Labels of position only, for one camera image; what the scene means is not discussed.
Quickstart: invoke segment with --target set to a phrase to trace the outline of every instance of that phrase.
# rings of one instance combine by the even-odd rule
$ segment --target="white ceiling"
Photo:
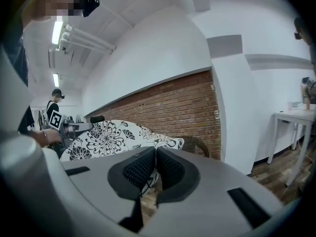
[[[272,4],[276,8],[282,6],[284,9],[280,0],[260,1]],[[145,17],[175,4],[173,0],[100,0],[100,2],[118,13],[132,26]],[[51,43],[54,22],[55,20],[32,22],[24,31],[24,45],[29,60],[29,88],[35,95],[44,89],[51,91],[54,88],[53,73],[59,74],[62,90],[80,91],[89,74],[103,57],[103,54],[97,51],[76,47],[73,57],[56,55],[56,69],[50,69],[48,49],[57,47]],[[126,22],[113,16],[101,5],[89,17],[69,19],[69,24],[113,45],[131,29]]]

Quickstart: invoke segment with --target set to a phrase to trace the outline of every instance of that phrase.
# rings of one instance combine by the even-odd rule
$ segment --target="black and white floral fabric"
[[[64,151],[60,160],[98,158],[148,146],[182,149],[183,143],[183,139],[174,139],[151,132],[139,124],[123,120],[108,120],[94,124],[91,130],[81,134]],[[152,187],[158,177],[159,174],[154,171],[142,190],[142,196]]]

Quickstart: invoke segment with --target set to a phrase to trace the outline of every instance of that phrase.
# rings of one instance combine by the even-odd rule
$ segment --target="wooden floor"
[[[280,201],[287,204],[298,198],[300,191],[298,189],[299,183],[309,175],[312,166],[308,158],[304,159],[301,171],[290,187],[285,185],[291,169],[294,167],[299,155],[299,147],[297,150],[288,150],[278,157],[275,157],[271,164],[266,162],[254,166],[251,172],[251,178],[256,180],[261,185],[265,186],[272,193],[274,193]],[[307,156],[312,157],[313,147],[309,147]],[[150,217],[156,211],[156,196],[162,191],[161,179],[155,183],[152,188],[141,200],[142,214],[144,224],[148,222]]]

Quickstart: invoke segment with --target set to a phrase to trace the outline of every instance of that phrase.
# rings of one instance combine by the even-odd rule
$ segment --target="ceiling light fixture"
[[[55,87],[59,87],[58,74],[53,74]]]
[[[56,21],[54,25],[54,31],[53,31],[53,37],[51,38],[51,42],[55,45],[58,45],[59,42],[59,36],[61,29],[63,27],[63,21]]]

